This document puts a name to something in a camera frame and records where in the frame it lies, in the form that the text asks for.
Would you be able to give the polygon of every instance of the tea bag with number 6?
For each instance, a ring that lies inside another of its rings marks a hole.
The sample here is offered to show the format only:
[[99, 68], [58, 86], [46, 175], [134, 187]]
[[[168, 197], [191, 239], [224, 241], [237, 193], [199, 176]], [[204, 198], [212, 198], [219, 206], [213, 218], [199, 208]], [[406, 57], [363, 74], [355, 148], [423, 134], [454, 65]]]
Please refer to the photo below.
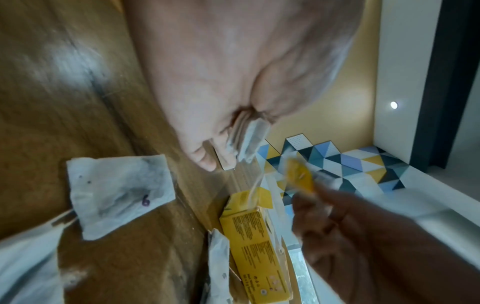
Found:
[[101, 238], [175, 199], [164, 155], [75, 158], [67, 169], [70, 199], [85, 240]]

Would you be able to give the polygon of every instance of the hand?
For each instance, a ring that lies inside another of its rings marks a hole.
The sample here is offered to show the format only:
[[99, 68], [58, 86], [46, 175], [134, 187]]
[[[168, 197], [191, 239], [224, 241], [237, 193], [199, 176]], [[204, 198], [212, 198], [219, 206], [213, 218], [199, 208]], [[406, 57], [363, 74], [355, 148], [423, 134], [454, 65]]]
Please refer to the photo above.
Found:
[[271, 123], [318, 98], [336, 77], [365, 0], [124, 0], [144, 75], [185, 153], [225, 150], [239, 110]]
[[316, 194], [294, 196], [292, 230], [345, 303], [480, 303], [477, 269], [413, 220], [350, 193]]

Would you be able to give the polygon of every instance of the person's left hand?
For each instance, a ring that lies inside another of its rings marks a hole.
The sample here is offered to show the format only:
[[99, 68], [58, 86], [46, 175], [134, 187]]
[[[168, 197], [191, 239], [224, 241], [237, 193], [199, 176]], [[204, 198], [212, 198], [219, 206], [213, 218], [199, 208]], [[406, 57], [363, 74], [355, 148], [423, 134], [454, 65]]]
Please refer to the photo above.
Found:
[[185, 153], [212, 171], [228, 128], [254, 108], [274, 123], [336, 77], [365, 0], [124, 0], [144, 75]]

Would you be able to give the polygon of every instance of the yellow tea bag tag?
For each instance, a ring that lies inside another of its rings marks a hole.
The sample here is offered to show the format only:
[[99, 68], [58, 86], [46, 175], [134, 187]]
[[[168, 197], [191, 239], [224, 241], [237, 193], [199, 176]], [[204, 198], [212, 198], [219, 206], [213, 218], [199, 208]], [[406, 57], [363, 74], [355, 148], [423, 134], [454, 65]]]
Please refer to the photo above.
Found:
[[305, 163], [296, 158], [286, 160], [286, 181], [298, 190], [307, 193], [315, 193], [315, 184], [312, 173]]

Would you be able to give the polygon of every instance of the wood grain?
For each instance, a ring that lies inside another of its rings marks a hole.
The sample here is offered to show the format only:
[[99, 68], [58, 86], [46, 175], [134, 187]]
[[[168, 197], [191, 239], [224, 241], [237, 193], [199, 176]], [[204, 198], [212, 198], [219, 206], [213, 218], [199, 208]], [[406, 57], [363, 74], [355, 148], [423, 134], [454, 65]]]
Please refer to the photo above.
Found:
[[[254, 163], [208, 173], [183, 155], [111, 2], [0, 2], [1, 239], [72, 207], [65, 161], [154, 154], [168, 159], [176, 201], [97, 241], [68, 228], [60, 267], [87, 277], [66, 303], [198, 303], [207, 230], [260, 172]], [[239, 281], [230, 288], [245, 301]]]

